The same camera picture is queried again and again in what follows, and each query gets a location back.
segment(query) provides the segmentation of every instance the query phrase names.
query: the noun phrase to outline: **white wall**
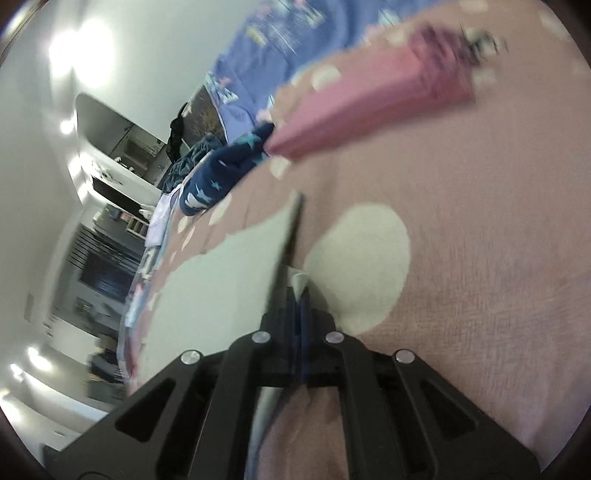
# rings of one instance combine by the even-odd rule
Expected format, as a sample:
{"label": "white wall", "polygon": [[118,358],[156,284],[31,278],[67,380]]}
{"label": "white wall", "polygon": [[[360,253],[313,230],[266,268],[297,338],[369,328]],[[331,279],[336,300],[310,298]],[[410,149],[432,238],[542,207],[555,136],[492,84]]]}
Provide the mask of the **white wall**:
{"label": "white wall", "polygon": [[45,133],[50,99],[38,82],[47,84],[47,76],[33,61],[40,36],[48,35],[45,20],[31,20],[0,67],[0,384],[10,375],[12,358],[38,340],[23,318],[27,294],[35,302],[41,298],[64,224],[81,208]]}
{"label": "white wall", "polygon": [[[80,91],[166,141],[178,109],[260,2],[89,0],[81,23],[96,20],[107,26],[113,59],[105,84],[80,82]],[[61,4],[66,17],[67,3]],[[64,22],[59,25],[65,28]]]}
{"label": "white wall", "polygon": [[61,318],[52,323],[50,345],[58,352],[67,355],[81,364],[88,364],[89,357],[96,353],[99,339],[75,327]]}
{"label": "white wall", "polygon": [[30,374],[25,374],[25,382],[34,409],[74,432],[85,432],[107,414],[54,390]]}
{"label": "white wall", "polygon": [[41,415],[11,395],[3,399],[2,403],[11,405],[9,408],[16,415],[11,422],[12,428],[39,463],[43,462],[43,445],[63,450],[80,435]]}

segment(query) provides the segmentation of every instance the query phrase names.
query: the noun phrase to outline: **bed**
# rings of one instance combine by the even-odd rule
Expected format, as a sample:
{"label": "bed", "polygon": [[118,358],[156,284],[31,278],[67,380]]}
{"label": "bed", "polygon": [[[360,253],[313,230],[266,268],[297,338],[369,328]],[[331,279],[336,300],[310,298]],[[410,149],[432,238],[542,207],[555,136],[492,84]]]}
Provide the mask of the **bed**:
{"label": "bed", "polygon": [[[469,105],[298,162],[271,157],[211,211],[175,208],[131,335],[135,387],[185,348],[219,351],[255,330],[293,234],[291,266],[343,331],[376,351],[416,351],[548,466],[591,403],[591,70],[577,46],[588,53],[586,31],[561,18],[537,0],[440,5],[274,92],[280,126],[319,71],[399,45],[425,21],[509,47],[475,74]],[[346,478],[336,392],[300,389],[281,404],[260,478]]]}

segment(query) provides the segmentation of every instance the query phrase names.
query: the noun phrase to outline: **pink fabric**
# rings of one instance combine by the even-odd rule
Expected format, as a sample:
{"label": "pink fabric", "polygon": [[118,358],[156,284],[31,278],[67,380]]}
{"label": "pink fabric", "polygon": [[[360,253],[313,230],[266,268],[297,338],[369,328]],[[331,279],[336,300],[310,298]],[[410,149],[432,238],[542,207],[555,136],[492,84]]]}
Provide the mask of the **pink fabric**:
{"label": "pink fabric", "polygon": [[265,150],[292,160],[359,138],[396,120],[473,98],[460,36],[425,25],[408,45],[360,58],[306,97]]}
{"label": "pink fabric", "polygon": [[[138,342],[172,271],[275,214],[291,190],[305,197],[296,268],[351,208],[378,203],[403,221],[411,262],[396,305],[360,339],[383,353],[416,351],[547,465],[591,403],[591,70],[564,27],[537,0],[442,5],[313,66],[279,89],[272,117],[289,120],[314,94],[317,69],[346,72],[425,22],[507,41],[508,54],[473,69],[475,103],[384,126],[280,175],[282,159],[270,158],[214,222],[213,212],[176,209]],[[257,478],[347,478],[334,389],[285,399]]]}

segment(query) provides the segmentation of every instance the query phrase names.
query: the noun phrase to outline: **ceiling light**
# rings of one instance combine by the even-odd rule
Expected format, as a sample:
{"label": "ceiling light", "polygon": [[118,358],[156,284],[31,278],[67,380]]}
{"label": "ceiling light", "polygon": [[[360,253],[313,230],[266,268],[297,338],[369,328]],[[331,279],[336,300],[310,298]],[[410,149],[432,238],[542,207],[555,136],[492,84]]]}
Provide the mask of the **ceiling light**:
{"label": "ceiling light", "polygon": [[19,367],[17,364],[11,364],[10,370],[12,370],[12,373],[15,375],[22,375],[22,368]]}
{"label": "ceiling light", "polygon": [[43,372],[49,372],[51,370],[51,362],[44,356],[39,355],[39,350],[37,350],[35,347],[30,346],[27,349],[27,354],[29,355],[29,360],[34,367]]}
{"label": "ceiling light", "polygon": [[0,408],[2,408],[2,411],[10,423],[15,424],[21,421],[21,413],[18,411],[18,408],[9,401],[4,399],[0,400]]}
{"label": "ceiling light", "polygon": [[88,196],[88,184],[84,182],[82,185],[80,185],[80,187],[78,187],[77,193],[80,201],[84,202]]}
{"label": "ceiling light", "polygon": [[53,75],[61,77],[70,73],[77,54],[76,32],[68,30],[56,36],[49,46],[49,61]]}
{"label": "ceiling light", "polygon": [[74,131],[74,120],[64,120],[60,123],[60,132],[64,135],[70,135]]}
{"label": "ceiling light", "polygon": [[100,21],[85,22],[76,35],[76,54],[73,62],[76,77],[85,85],[98,87],[111,77],[115,60],[113,37]]}
{"label": "ceiling light", "polygon": [[68,163],[68,171],[70,172],[70,177],[72,177],[72,180],[74,180],[80,174],[80,172],[82,172],[82,162],[78,155],[72,158]]}
{"label": "ceiling light", "polygon": [[11,364],[10,370],[12,370],[12,375],[16,380],[18,380],[19,382],[22,382],[24,380],[24,377],[22,376],[22,368],[19,367],[17,364]]}

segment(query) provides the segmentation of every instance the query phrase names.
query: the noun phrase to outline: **folded cloth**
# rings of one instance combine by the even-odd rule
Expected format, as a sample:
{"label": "folded cloth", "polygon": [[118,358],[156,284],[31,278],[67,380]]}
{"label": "folded cloth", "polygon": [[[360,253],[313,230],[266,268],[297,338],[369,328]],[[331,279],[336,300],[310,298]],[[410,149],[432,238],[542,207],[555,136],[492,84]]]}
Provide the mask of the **folded cloth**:
{"label": "folded cloth", "polygon": [[472,99],[472,65],[462,34],[424,25],[406,46],[335,71],[337,80],[306,97],[265,150],[294,160],[392,121]]}
{"label": "folded cloth", "polygon": [[172,192],[209,151],[221,146],[222,142],[218,137],[212,133],[206,133],[181,159],[172,165],[164,180],[163,193]]}
{"label": "folded cloth", "polygon": [[273,129],[273,124],[264,123],[231,145],[208,155],[183,187],[179,201],[183,213],[195,215],[222,200],[236,183],[267,157],[263,145]]}
{"label": "folded cloth", "polygon": [[168,224],[168,217],[172,210],[172,206],[177,196],[175,193],[179,191],[181,184],[179,183],[172,192],[165,193],[160,197],[158,205],[154,209],[154,212],[150,218],[150,224],[148,225],[148,232],[146,233],[145,247],[159,247],[162,245],[164,238],[164,232],[166,231],[166,225]]}

